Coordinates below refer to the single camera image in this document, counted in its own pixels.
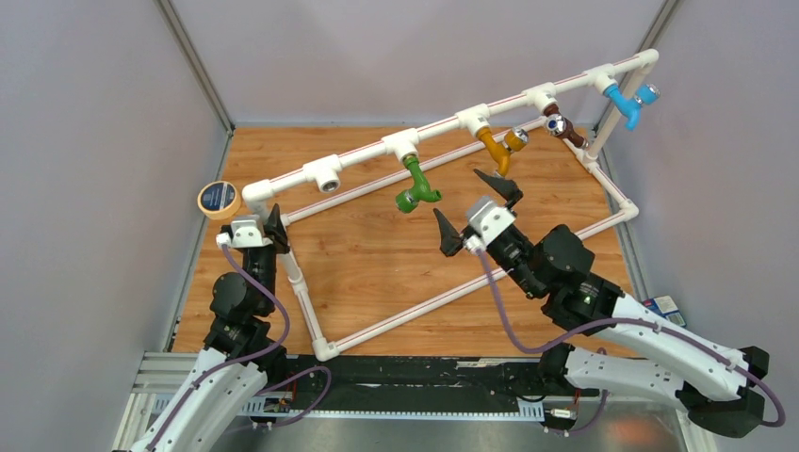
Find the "green water faucet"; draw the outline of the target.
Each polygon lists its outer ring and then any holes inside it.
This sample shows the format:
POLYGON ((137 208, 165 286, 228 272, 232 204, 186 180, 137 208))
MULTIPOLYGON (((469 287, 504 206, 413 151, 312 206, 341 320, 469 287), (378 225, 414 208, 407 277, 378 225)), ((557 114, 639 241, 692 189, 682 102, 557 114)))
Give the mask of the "green water faucet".
POLYGON ((395 197, 395 205, 401 213, 413 212, 421 202, 434 203, 442 200, 441 191, 431 187, 416 155, 405 156, 402 164, 411 176, 413 185, 395 197))

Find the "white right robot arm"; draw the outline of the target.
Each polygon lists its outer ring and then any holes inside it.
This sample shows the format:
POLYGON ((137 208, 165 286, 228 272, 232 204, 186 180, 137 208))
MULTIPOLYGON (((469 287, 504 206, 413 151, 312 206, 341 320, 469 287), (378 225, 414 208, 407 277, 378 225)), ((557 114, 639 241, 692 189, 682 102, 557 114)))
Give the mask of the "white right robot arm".
POLYGON ((533 349, 537 379, 548 393, 597 389, 645 398, 685 413, 697 426, 742 438, 765 426, 775 395, 764 384, 769 354, 759 347, 725 347, 646 307, 595 274, 595 255, 564 224, 538 241, 516 226, 522 191, 511 180, 484 175, 494 197, 479 199, 457 229, 435 213, 440 250, 467 250, 484 268, 499 266, 563 334, 533 349))

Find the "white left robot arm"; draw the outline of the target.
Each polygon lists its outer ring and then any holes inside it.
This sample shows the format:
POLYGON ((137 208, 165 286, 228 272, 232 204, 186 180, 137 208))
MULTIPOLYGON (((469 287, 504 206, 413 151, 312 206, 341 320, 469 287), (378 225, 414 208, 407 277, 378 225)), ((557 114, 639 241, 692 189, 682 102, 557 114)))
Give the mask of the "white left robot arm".
POLYGON ((278 258, 290 250, 280 207, 221 227, 220 248, 233 268, 213 284, 204 346, 133 451, 209 451, 256 392, 286 382, 285 339, 269 338, 266 319, 287 314, 275 291, 278 258))

